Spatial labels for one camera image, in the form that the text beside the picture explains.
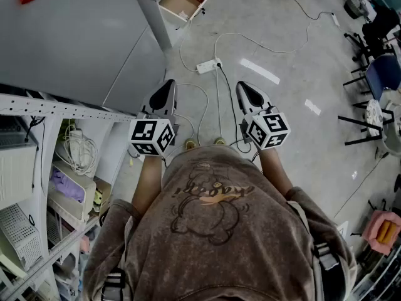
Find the white drawer cabinet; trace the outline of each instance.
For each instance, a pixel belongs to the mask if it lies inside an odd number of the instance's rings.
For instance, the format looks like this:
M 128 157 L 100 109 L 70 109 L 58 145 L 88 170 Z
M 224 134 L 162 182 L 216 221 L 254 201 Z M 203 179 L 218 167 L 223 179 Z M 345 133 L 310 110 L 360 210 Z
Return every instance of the white drawer cabinet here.
M 207 0 L 138 0 L 162 49 L 172 47 Z

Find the gray floor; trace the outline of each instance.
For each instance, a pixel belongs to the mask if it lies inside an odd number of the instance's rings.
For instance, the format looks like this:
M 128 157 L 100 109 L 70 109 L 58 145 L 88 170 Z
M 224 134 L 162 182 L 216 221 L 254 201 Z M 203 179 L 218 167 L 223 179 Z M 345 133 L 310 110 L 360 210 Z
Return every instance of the gray floor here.
M 361 31 L 363 20 L 352 20 L 344 12 L 344 0 L 298 1 L 312 17 L 317 17 L 320 11 L 332 11 L 343 31 Z M 206 5 L 206 14 L 194 18 L 182 47 L 182 56 L 190 68 L 211 60 L 214 42 L 222 33 L 242 33 L 275 50 L 291 51 L 300 48 L 306 41 L 306 28 L 310 21 L 292 0 L 210 0 Z M 167 78 L 173 78 L 177 83 L 195 83 L 206 90 L 210 103 L 200 131 L 200 141 L 202 145 L 212 144 L 220 136 L 216 74 L 199 75 L 186 70 L 179 56 L 180 43 L 181 40 L 166 52 Z M 388 199 L 388 204 L 391 204 L 400 161 L 392 156 L 382 160 L 351 197 L 378 162 L 375 160 L 374 142 L 344 146 L 344 141 L 362 135 L 355 125 L 337 120 L 337 115 L 361 119 L 360 112 L 353 110 L 351 104 L 369 99 L 359 96 L 358 92 L 363 88 L 361 85 L 342 86 L 343 82 L 357 77 L 350 74 L 358 66 L 351 59 L 353 55 L 353 46 L 327 14 L 311 22 L 309 42 L 302 50 L 291 54 L 272 53 L 240 36 L 223 36 L 217 43 L 217 57 L 222 61 L 233 96 L 237 81 L 245 80 L 267 92 L 273 103 L 285 113 L 291 135 L 278 152 L 293 184 L 301 186 L 336 223 L 348 220 L 347 240 L 358 248 L 362 240 L 354 236 L 350 238 L 349 234 L 357 231 L 364 215 L 369 214 L 369 198 L 373 204 L 380 204 L 382 198 Z M 240 65 L 243 58 L 279 77 L 279 85 Z M 196 137 L 206 105 L 205 96 L 192 86 L 179 86 L 178 89 L 177 113 L 191 119 Z M 231 143 L 235 140 L 234 119 L 228 87 L 221 74 L 219 90 L 222 136 L 227 143 Z M 388 98 L 400 102 L 399 96 L 397 92 L 388 93 L 381 102 L 385 105 Z M 305 106 L 306 100 L 321 110 L 320 115 Z M 234 106 L 237 119 L 242 120 L 236 99 Z M 191 135 L 192 129 L 184 119 L 179 117 L 178 121 L 182 126 L 177 143 L 181 145 Z M 252 157 L 255 151 L 253 146 L 244 157 Z M 132 175 L 138 174 L 140 163 L 134 164 L 139 166 L 135 168 L 130 166 L 129 161 L 127 156 L 113 192 L 132 197 L 135 188 L 135 177 Z

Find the drawer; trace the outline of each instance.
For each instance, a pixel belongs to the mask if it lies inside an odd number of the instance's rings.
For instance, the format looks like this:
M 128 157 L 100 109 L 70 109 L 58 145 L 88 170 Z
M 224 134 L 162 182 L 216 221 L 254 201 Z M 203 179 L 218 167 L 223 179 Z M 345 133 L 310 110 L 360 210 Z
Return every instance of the drawer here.
M 176 27 L 185 26 L 188 20 L 203 8 L 207 0 L 160 0 L 160 12 L 164 19 Z

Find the purple cloth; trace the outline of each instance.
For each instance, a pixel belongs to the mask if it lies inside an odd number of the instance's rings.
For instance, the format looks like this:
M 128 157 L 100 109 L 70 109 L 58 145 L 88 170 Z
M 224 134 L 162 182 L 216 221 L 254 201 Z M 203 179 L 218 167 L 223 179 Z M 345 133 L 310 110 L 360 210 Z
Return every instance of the purple cloth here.
M 51 180 L 56 185 L 57 191 L 62 192 L 67 198 L 72 198 L 80 203 L 83 202 L 85 197 L 83 188 L 69 179 L 67 175 L 60 172 L 57 168 L 53 168 Z

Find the white marker cube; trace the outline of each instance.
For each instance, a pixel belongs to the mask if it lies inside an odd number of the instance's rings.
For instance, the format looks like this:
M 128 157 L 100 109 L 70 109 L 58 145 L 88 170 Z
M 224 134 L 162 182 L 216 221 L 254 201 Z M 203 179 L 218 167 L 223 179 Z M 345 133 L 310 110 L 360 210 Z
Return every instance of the white marker cube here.
M 283 113 L 252 116 L 246 131 L 260 149 L 281 146 L 290 132 Z
M 139 154 L 164 156 L 174 136 L 169 119 L 134 119 L 128 141 Z

